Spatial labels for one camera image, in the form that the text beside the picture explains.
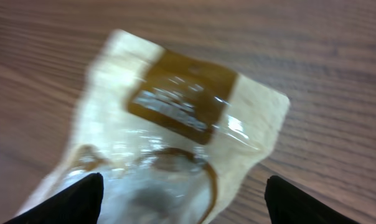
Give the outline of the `beige pet treat bag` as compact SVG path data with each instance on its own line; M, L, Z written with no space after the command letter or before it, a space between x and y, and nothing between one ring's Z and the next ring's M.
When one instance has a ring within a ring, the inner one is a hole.
M60 163L16 216L99 173L97 223L210 223L272 153L289 106L241 73L117 29L86 72Z

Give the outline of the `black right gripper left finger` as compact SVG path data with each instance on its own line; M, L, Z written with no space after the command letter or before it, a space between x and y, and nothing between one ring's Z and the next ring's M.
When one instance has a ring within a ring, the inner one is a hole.
M96 224L103 192L103 176L89 174L4 224Z

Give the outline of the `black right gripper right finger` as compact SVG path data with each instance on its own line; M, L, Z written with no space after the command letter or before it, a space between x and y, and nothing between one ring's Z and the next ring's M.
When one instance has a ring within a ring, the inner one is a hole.
M272 224L359 224L277 175L267 180L265 201Z

